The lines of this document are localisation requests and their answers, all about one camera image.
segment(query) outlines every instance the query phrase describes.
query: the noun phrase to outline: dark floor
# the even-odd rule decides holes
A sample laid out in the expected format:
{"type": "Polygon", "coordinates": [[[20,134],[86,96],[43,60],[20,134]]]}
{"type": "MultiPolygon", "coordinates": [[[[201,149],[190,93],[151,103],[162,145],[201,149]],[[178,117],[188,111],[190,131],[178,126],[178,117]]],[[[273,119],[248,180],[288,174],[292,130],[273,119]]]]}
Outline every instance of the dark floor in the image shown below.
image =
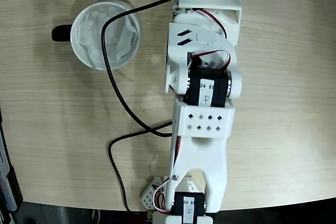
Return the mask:
{"type": "MultiPolygon", "coordinates": [[[[17,224],[89,224],[97,223],[98,211],[91,220],[92,210],[47,206],[24,202],[15,215],[17,224]]],[[[101,224],[143,224],[146,213],[128,215],[121,211],[100,211],[101,224]]],[[[221,211],[214,224],[326,224],[336,223],[336,198],[291,206],[221,211]]]]}

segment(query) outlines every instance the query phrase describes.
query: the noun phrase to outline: black servo motor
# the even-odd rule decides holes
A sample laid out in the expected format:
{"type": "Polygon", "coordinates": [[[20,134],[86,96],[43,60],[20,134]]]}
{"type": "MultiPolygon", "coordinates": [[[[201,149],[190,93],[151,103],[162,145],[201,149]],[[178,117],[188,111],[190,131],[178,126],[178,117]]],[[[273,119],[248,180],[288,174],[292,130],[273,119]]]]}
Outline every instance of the black servo motor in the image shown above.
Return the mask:
{"type": "Polygon", "coordinates": [[[188,105],[225,107],[229,76],[222,69],[193,68],[185,102],[188,105]]]}

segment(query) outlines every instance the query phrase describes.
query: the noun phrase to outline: white cup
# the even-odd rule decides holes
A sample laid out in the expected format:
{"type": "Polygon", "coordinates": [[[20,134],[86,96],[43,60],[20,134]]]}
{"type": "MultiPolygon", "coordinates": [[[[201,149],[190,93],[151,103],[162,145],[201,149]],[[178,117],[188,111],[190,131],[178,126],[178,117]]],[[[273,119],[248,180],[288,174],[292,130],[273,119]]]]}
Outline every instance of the white cup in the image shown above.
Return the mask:
{"type": "MultiPolygon", "coordinates": [[[[97,9],[100,6],[104,6],[104,7],[113,6],[113,7],[120,9],[122,12],[133,8],[130,4],[123,2],[123,1],[119,1],[119,0],[98,2],[82,10],[77,15],[72,25],[62,25],[62,26],[55,27],[52,30],[51,35],[54,41],[70,41],[75,55],[86,66],[93,68],[93,69],[106,70],[104,61],[102,60],[101,62],[97,62],[97,61],[93,62],[90,59],[90,56],[85,46],[83,46],[78,41],[78,27],[80,26],[80,24],[83,22],[83,20],[88,14],[90,14],[93,10],[97,9]]],[[[116,61],[110,60],[111,70],[118,69],[126,65],[126,63],[128,63],[137,54],[139,50],[140,37],[141,37],[140,19],[136,13],[128,15],[128,17],[130,18],[130,21],[132,22],[133,27],[137,30],[138,36],[134,42],[134,45],[131,47],[131,50],[125,56],[123,56],[122,58],[116,61]]]]}

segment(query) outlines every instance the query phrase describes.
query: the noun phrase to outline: black cup handle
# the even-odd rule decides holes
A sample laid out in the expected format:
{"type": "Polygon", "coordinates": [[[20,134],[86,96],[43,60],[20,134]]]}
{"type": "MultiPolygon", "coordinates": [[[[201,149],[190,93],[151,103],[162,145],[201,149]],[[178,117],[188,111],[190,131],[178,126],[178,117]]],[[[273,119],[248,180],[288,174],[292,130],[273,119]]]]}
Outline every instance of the black cup handle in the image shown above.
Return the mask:
{"type": "Polygon", "coordinates": [[[51,31],[51,38],[57,42],[70,42],[70,32],[72,25],[56,26],[51,31]]]}

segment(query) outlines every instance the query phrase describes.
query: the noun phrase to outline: white robotic arm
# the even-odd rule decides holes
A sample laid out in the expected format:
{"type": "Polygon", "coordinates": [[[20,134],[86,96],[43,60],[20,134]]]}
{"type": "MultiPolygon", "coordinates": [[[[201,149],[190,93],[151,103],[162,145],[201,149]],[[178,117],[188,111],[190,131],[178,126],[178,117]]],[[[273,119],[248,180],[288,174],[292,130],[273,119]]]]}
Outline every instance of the white robotic arm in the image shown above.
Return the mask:
{"type": "Polygon", "coordinates": [[[154,224],[212,223],[204,213],[220,210],[226,140],[235,114],[232,99],[242,90],[234,48],[241,11],[238,0],[179,0],[174,8],[165,85],[166,92],[175,92],[170,170],[165,209],[154,213],[154,224]],[[192,169],[203,172],[205,197],[176,190],[192,169]]]}

